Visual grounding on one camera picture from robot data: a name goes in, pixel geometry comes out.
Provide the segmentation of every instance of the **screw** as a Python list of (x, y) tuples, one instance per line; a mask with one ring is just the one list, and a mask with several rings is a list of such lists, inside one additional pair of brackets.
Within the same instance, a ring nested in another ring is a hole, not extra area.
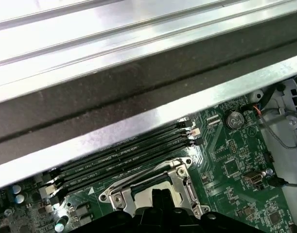
[(290, 120), (289, 124), (290, 125), (296, 125), (296, 120)]
[(6, 209), (3, 213), (6, 217), (9, 217), (10, 215), (13, 214), (13, 211), (11, 209)]
[(180, 167), (177, 171), (178, 171), (178, 174), (180, 176), (184, 176), (185, 175), (185, 170), (183, 168)]
[(199, 216), (200, 215), (200, 213), (199, 213), (198, 210), (194, 210), (193, 213), (195, 214), (195, 216)]
[(211, 219), (211, 220), (216, 219), (216, 216), (214, 214), (208, 214), (207, 217), (208, 217), (208, 219)]
[(121, 201), (121, 196), (120, 195), (116, 195), (115, 196), (115, 202), (120, 202)]

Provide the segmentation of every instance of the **green circuit board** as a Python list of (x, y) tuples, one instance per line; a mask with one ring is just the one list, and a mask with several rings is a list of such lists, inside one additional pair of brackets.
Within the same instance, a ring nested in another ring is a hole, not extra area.
[[(265, 232), (289, 232), (292, 217), (282, 189), (269, 186), (266, 179), (256, 187), (243, 178), (267, 168), (275, 174), (273, 163), (264, 157), (267, 148), (255, 113), (243, 113), (245, 123), (239, 130), (225, 126), (225, 114), (246, 104), (247, 98), (240, 97), (185, 118), (193, 122), (194, 137), (185, 134), (191, 129), (167, 125), (48, 172), (66, 190), (58, 205), (40, 197), (41, 177), (47, 174), (17, 184), (25, 197), (20, 204), (15, 203), (12, 187), (1, 189), (0, 232), (53, 233), (61, 216), (68, 217), (63, 232), (71, 231), (113, 211), (110, 204), (99, 201), (113, 182), (167, 159), (187, 156), (193, 159), (189, 173), (201, 204)], [(202, 145), (186, 146), (186, 141), (198, 137), (203, 138)]]

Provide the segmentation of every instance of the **capacitor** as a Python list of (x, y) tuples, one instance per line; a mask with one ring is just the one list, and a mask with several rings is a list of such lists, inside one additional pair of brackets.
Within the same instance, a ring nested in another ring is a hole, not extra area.
[(22, 188), (21, 188), (20, 185), (15, 184), (15, 185), (12, 186), (12, 191), (13, 191), (14, 194), (20, 193), (21, 190), (22, 190)]
[(55, 224), (55, 227), (54, 227), (55, 231), (62, 232), (65, 229), (65, 226), (66, 226), (68, 220), (69, 220), (69, 217), (62, 216)]
[(24, 202), (24, 200), (25, 200), (25, 197), (22, 194), (18, 194), (15, 198), (16, 204), (21, 204)]
[(245, 124), (245, 118), (240, 112), (231, 111), (226, 115), (225, 124), (231, 130), (238, 130)]

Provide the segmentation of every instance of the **black plastic part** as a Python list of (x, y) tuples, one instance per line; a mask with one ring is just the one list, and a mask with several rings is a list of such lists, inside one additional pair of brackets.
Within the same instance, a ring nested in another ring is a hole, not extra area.
[(75, 233), (261, 233), (262, 231), (216, 212), (208, 212), (195, 218), (191, 210), (174, 208), (168, 189), (152, 191), (152, 207), (136, 210), (132, 218), (123, 211), (115, 211), (90, 224), (80, 227)]
[(273, 176), (267, 180), (268, 184), (273, 187), (283, 187), (286, 184), (288, 184), (287, 181), (285, 181), (283, 178), (280, 178), (278, 176)]
[(5, 226), (0, 228), (0, 233), (11, 233), (11, 229), (9, 226)]
[(277, 84), (277, 91), (284, 91), (285, 90), (285, 85), (283, 83), (278, 83)]
[(59, 199), (58, 196), (55, 196), (53, 198), (50, 198), (50, 204), (55, 205), (55, 204), (62, 204), (63, 200)]
[(45, 207), (42, 207), (40, 209), (38, 209), (38, 213), (41, 215), (41, 214), (44, 214), (46, 212), (46, 209)]
[(201, 146), (205, 143), (205, 140), (201, 137), (192, 140), (196, 146)]
[(177, 126), (179, 128), (188, 128), (192, 127), (192, 121), (191, 120), (186, 120), (186, 121), (181, 121), (177, 123)]
[(290, 233), (297, 233), (297, 225), (292, 224), (289, 226)]
[(274, 157), (270, 151), (264, 152), (263, 156), (264, 156), (266, 163), (273, 163), (275, 161)]
[(240, 107), (240, 111), (241, 111), (241, 112), (245, 112), (245, 111), (253, 111), (253, 110), (255, 110), (254, 107), (253, 107), (255, 104), (257, 104), (257, 103), (250, 103), (250, 104), (241, 106), (241, 107)]
[(278, 83), (272, 84), (271, 86), (268, 87), (268, 89), (264, 92), (263, 97), (259, 101), (260, 104), (260, 109), (262, 110), (268, 102), (270, 101), (271, 97), (273, 96), (276, 88), (278, 87)]

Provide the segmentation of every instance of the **ram slot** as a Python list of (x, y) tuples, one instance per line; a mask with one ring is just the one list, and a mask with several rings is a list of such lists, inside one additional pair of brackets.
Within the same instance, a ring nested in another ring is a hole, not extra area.
[(173, 129), (170, 132), (167, 132), (166, 134), (163, 133), (161, 135), (157, 135), (153, 138), (139, 142), (131, 147), (127, 147), (123, 150), (114, 151), (113, 153), (109, 153), (106, 156), (100, 156), (97, 159), (94, 159), (87, 163), (73, 167), (69, 170), (63, 171), (59, 174), (56, 174), (56, 177), (54, 178), (54, 180), (57, 181), (60, 179), (66, 179), (67, 177), (72, 175), (79, 176), (79, 174), (88, 173), (94, 169), (94, 166), (102, 165), (104, 162), (107, 162), (107, 161), (113, 161), (113, 159), (120, 158), (124, 154), (128, 154), (129, 156), (132, 156), (136, 153), (142, 152), (144, 150), (148, 150), (160, 144), (166, 143), (171, 140), (176, 140), (179, 137), (185, 136), (182, 133), (185, 133), (185, 131)]
[(162, 129), (157, 129), (154, 132), (150, 132), (150, 133), (146, 133), (146, 134), (140, 135), (140, 136), (138, 136), (136, 138), (133, 138), (130, 141), (124, 141), (122, 143), (116, 144), (113, 147), (106, 148), (106, 149), (104, 149), (102, 151), (97, 152), (94, 155), (88, 155), (87, 157), (84, 157), (84, 158), (82, 158), (80, 160), (72, 161), (68, 165), (63, 166), (63, 167), (60, 167), (59, 170), (60, 171), (65, 171), (65, 170), (74, 168), (76, 166), (79, 166), (81, 164), (87, 163), (87, 162), (89, 162), (91, 160), (94, 160), (96, 158), (99, 158), (99, 157), (102, 157), (102, 156), (106, 156), (109, 153), (112, 153), (113, 151), (121, 150), (121, 149), (124, 149), (126, 147), (129, 147), (131, 145), (137, 144), (139, 142), (152, 139), (152, 138), (154, 138), (154, 137), (156, 137), (156, 136), (158, 136), (160, 134), (171, 133), (171, 131), (173, 131), (173, 130), (174, 131), (177, 131), (177, 132), (184, 131), (183, 129), (177, 128), (177, 125), (176, 124), (167, 126), (165, 128), (162, 128)]
[(158, 153), (155, 153), (154, 156), (151, 156), (151, 157), (147, 157), (146, 154), (143, 154), (143, 155), (140, 155), (135, 161), (132, 158), (128, 159), (124, 162), (87, 174), (83, 177), (76, 179), (75, 181), (71, 181), (68, 184), (63, 185), (63, 188), (66, 188), (68, 192), (74, 192), (80, 188), (91, 185), (92, 183), (96, 183), (100, 180), (103, 180), (118, 174), (121, 175), (122, 173), (126, 172), (129, 169), (137, 167), (145, 162), (156, 159), (158, 157), (162, 156), (164, 160), (167, 160), (173, 156), (174, 152), (182, 150), (185, 147), (186, 147), (186, 143), (181, 142), (172, 147), (169, 147), (167, 151), (160, 151)]

